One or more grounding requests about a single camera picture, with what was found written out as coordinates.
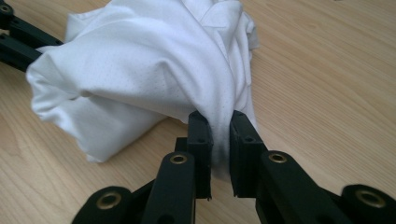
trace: white cloth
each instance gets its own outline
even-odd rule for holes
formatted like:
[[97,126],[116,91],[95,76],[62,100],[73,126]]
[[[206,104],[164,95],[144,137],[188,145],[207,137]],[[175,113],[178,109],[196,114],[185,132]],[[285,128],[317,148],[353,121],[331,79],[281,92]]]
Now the white cloth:
[[40,49],[28,68],[32,108],[89,161],[198,110],[212,129],[213,170],[227,175],[233,110],[255,123],[249,62],[258,41],[239,1],[113,0],[70,15],[65,42]]

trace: wood grain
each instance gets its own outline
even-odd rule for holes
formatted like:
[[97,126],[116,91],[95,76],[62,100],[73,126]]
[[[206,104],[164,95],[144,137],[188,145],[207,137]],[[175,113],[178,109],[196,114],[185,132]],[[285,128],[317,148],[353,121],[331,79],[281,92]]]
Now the wood grain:
[[[62,38],[68,13],[107,1],[8,0]],[[396,198],[396,2],[243,0],[257,24],[253,98],[260,134],[325,189],[362,183]],[[98,189],[138,189],[187,126],[167,119],[109,162],[85,161],[74,139],[30,109],[24,74],[0,64],[0,223],[70,223]],[[197,223],[259,223],[253,200],[214,180]]]

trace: wrinkled fabric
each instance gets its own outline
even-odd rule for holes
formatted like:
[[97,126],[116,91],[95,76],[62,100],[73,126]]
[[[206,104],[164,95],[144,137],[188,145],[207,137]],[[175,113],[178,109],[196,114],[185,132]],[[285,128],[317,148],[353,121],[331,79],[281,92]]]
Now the wrinkled fabric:
[[214,174],[226,176],[233,111],[255,124],[249,62],[257,46],[239,1],[113,0],[69,15],[65,44],[40,49],[27,70],[32,108],[73,135],[89,161],[198,110],[213,133]]

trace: wooden table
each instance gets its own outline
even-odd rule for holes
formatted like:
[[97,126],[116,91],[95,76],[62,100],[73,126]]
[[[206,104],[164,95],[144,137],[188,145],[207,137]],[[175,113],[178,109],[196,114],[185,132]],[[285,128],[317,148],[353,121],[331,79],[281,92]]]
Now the wooden table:
[[[66,16],[105,0],[8,0],[63,39]],[[325,189],[362,183],[396,198],[396,1],[244,0],[261,47],[251,63],[259,133]],[[31,111],[24,73],[0,64],[0,223],[70,223],[95,191],[138,189],[187,126],[166,119],[105,163]],[[254,200],[214,180],[197,223],[259,223]]]

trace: metal ring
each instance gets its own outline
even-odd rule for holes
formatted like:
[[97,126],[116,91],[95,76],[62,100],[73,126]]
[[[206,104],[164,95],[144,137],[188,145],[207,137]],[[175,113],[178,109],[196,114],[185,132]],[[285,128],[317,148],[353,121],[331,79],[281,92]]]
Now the metal ring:
[[271,161],[274,161],[277,163],[283,163],[288,160],[288,158],[286,158],[285,156],[283,156],[282,154],[279,154],[279,153],[273,153],[269,156],[269,158]]
[[355,195],[361,202],[372,207],[382,208],[387,205],[381,196],[366,189],[356,190]]
[[116,192],[116,191],[110,191],[102,195],[96,202],[96,206],[102,210],[107,210],[110,208],[113,208],[117,204],[119,204],[121,201],[121,195]]
[[173,164],[182,164],[186,161],[187,161],[187,157],[184,155],[181,155],[181,154],[177,154],[177,155],[171,157],[171,162]]
[[0,6],[0,10],[1,10],[2,12],[10,12],[10,11],[11,11],[11,8],[8,7],[8,6],[6,6],[6,5],[2,5],[2,6]]

